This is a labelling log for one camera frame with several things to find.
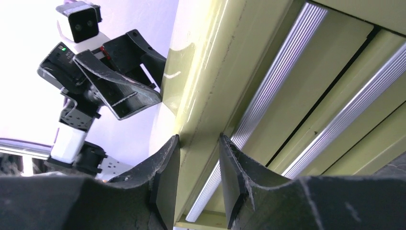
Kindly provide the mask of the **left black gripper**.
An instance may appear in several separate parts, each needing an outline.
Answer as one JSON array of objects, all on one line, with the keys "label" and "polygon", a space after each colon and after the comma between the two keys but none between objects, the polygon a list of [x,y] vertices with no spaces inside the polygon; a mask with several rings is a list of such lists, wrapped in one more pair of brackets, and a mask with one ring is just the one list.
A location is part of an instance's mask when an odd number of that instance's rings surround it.
[{"label": "left black gripper", "polygon": [[40,63],[37,74],[58,88],[64,105],[82,96],[105,105],[118,120],[127,119],[160,102],[166,58],[137,29],[101,46],[105,57],[90,50],[75,54],[59,42]]}]

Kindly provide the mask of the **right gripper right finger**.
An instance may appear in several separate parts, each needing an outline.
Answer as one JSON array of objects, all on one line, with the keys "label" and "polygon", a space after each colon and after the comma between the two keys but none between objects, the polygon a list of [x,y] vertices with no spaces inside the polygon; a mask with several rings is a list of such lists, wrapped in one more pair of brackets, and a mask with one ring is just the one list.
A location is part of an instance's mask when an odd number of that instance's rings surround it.
[{"label": "right gripper right finger", "polygon": [[302,176],[288,179],[219,136],[229,230],[403,230],[404,176]]}]

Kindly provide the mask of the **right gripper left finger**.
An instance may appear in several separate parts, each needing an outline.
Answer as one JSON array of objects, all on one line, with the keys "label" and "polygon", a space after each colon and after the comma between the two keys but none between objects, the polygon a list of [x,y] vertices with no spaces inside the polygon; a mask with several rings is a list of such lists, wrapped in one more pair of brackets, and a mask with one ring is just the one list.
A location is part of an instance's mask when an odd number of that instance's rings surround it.
[{"label": "right gripper left finger", "polygon": [[3,230],[170,230],[174,226],[180,137],[108,183],[87,176],[3,176]]}]

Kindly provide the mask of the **green makeup organizer box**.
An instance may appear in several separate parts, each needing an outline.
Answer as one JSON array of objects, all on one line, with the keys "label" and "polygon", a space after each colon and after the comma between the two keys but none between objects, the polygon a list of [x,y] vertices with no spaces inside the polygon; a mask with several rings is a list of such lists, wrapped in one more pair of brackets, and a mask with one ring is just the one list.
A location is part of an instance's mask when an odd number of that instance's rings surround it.
[{"label": "green makeup organizer box", "polygon": [[174,224],[227,228],[218,136],[288,178],[404,173],[403,0],[181,0],[150,142],[181,139]]}]

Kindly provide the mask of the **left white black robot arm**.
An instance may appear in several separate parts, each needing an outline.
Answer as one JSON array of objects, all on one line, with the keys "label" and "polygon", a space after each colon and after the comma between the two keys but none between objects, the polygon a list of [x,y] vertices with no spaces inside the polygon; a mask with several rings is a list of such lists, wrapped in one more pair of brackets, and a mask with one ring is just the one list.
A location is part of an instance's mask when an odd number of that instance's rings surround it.
[{"label": "left white black robot arm", "polygon": [[107,154],[86,141],[100,108],[124,120],[160,103],[156,88],[165,65],[165,57],[136,29],[79,53],[57,44],[37,70],[66,98],[46,164],[67,173],[100,174]]}]

